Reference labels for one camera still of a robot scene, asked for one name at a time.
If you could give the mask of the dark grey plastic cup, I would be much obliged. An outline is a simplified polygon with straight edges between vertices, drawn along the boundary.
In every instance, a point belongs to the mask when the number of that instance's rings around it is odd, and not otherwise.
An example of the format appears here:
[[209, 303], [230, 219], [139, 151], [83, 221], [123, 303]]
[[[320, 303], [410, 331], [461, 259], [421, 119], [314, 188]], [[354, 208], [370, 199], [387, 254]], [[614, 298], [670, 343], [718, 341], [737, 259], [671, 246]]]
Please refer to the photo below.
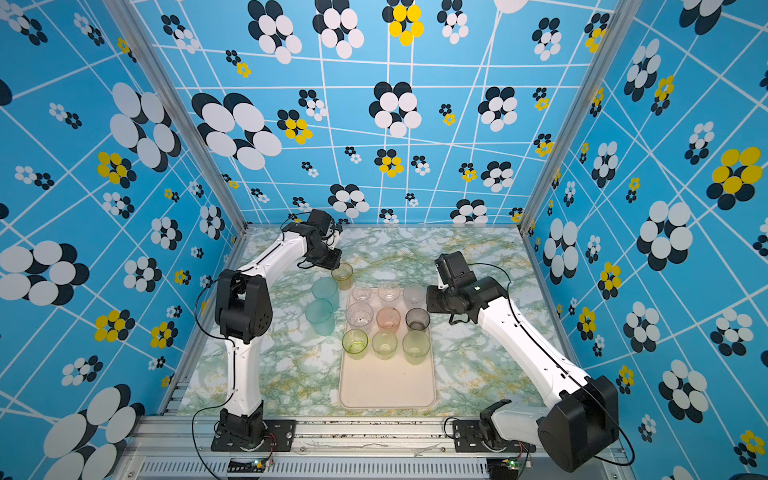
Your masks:
[[411, 308], [406, 312], [405, 323], [409, 331], [425, 332], [430, 326], [431, 317], [423, 308]]

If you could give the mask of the amber yellow plastic cup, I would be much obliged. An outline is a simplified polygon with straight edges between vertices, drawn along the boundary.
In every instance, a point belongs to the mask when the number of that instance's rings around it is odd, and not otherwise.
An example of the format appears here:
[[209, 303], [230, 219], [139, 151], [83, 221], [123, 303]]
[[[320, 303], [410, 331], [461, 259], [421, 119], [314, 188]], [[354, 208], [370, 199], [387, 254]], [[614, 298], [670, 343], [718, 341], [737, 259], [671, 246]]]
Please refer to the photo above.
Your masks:
[[336, 269], [331, 271], [332, 278], [336, 281], [340, 291], [347, 291], [352, 288], [354, 268], [346, 262], [341, 262]]

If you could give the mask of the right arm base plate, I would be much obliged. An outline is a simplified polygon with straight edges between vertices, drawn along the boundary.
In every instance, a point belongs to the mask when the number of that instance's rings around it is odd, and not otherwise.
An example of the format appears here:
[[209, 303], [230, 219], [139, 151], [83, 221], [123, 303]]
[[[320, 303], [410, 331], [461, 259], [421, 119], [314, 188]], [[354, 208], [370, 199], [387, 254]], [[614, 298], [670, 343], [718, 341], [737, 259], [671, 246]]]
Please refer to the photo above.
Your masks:
[[448, 435], [454, 442], [457, 453], [535, 453], [537, 446], [517, 440], [498, 440], [491, 444], [485, 439], [479, 420], [452, 420], [447, 428]]

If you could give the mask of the clear textured plastic cup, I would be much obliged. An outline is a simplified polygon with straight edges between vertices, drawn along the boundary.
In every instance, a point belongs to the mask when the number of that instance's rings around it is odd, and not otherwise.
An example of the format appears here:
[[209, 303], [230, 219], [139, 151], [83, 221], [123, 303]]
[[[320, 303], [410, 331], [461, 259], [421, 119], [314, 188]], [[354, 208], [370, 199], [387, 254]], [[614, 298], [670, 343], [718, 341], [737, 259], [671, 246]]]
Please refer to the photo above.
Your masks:
[[421, 284], [412, 283], [406, 285], [403, 288], [402, 296], [408, 309], [426, 307], [426, 287]]

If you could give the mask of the small clear faceted glass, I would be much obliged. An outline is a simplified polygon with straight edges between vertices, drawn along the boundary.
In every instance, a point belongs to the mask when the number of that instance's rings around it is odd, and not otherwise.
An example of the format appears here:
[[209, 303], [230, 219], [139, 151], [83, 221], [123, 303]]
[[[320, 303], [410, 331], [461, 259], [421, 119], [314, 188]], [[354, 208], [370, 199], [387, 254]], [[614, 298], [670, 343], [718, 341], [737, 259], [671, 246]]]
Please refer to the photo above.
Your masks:
[[401, 287], [394, 283], [381, 284], [378, 286], [377, 295], [384, 303], [394, 303], [401, 296]]

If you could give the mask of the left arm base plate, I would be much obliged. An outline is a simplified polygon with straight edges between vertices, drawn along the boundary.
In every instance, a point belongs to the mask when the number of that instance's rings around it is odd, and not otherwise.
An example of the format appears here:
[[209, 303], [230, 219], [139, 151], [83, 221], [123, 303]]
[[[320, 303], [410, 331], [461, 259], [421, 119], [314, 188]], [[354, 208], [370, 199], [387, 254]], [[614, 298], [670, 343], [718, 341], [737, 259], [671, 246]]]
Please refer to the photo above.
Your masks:
[[210, 449], [214, 452], [289, 452], [295, 435], [295, 420], [266, 420], [259, 423], [227, 420], [218, 422]]

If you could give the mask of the bright green plastic cup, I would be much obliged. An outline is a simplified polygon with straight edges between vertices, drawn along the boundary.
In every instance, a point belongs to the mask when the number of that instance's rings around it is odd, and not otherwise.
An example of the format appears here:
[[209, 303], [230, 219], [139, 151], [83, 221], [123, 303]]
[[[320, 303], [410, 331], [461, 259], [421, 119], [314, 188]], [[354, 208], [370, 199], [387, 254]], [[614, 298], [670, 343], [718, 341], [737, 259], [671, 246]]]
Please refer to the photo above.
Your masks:
[[346, 355], [353, 360], [366, 356], [369, 345], [368, 334], [361, 329], [350, 329], [342, 338], [342, 347]]

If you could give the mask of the light green textured cup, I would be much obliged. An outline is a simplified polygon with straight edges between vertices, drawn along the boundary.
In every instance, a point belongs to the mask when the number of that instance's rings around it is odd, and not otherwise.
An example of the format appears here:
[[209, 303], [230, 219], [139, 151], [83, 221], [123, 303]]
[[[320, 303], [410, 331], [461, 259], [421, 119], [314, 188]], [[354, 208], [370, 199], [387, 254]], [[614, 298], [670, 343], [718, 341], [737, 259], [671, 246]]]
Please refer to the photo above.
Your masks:
[[402, 340], [406, 361], [411, 365], [423, 363], [431, 349], [430, 337], [424, 331], [409, 331]]

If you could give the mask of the pink textured plastic cup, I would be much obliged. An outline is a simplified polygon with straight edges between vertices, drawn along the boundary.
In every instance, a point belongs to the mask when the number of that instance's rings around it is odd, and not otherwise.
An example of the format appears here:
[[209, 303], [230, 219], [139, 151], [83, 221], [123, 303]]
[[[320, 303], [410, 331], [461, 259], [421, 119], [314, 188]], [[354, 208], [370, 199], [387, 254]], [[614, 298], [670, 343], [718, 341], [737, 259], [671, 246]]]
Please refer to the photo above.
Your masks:
[[380, 331], [396, 333], [400, 327], [402, 316], [394, 307], [383, 307], [376, 314], [376, 324]]

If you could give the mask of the large clear plastic cup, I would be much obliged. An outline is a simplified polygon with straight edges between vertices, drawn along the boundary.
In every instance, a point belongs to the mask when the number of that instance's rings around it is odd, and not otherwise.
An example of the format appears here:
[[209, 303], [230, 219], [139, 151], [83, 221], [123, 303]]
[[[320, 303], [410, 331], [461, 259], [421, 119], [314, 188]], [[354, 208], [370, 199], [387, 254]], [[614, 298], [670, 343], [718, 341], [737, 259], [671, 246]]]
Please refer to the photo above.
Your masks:
[[367, 302], [354, 302], [346, 309], [346, 321], [350, 329], [370, 332], [374, 323], [374, 310]]

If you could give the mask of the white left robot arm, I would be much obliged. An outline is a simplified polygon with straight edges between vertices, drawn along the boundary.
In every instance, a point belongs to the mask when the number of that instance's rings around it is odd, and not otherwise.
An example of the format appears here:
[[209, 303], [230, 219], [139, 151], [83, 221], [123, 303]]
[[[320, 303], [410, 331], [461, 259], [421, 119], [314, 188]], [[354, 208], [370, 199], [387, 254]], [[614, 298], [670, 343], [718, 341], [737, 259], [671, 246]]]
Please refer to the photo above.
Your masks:
[[218, 277], [215, 321], [228, 355], [227, 400], [220, 410], [218, 432], [237, 448], [254, 448], [268, 437], [259, 355], [273, 320], [269, 288], [289, 266], [302, 261], [326, 270], [337, 268], [341, 232], [330, 214], [313, 209], [305, 220], [281, 227], [276, 240], [255, 259], [236, 270], [225, 269]]

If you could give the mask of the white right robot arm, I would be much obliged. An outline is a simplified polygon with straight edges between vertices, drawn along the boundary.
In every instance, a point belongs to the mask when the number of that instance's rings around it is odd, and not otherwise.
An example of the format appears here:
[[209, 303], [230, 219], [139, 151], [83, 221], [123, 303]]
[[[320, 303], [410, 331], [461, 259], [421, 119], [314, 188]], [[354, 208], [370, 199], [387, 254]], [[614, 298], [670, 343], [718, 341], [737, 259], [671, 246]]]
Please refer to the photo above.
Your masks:
[[522, 368], [547, 412], [538, 416], [500, 400], [479, 415], [484, 446], [503, 451], [513, 443], [543, 448], [572, 473], [616, 442], [619, 394], [606, 377], [593, 378], [562, 355], [524, 317], [508, 291], [492, 277], [477, 277], [461, 252], [435, 261], [439, 281], [427, 289], [430, 313], [466, 319], [498, 341]]

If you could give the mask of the pale green plastic cup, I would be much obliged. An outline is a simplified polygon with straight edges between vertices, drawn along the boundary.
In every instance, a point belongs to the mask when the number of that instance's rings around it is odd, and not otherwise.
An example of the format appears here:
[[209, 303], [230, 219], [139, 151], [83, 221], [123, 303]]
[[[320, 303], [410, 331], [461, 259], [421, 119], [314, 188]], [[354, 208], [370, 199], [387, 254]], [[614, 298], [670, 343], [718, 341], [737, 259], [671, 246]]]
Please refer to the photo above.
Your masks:
[[373, 335], [371, 347], [379, 359], [389, 360], [394, 357], [397, 351], [397, 335], [391, 330], [380, 330]]

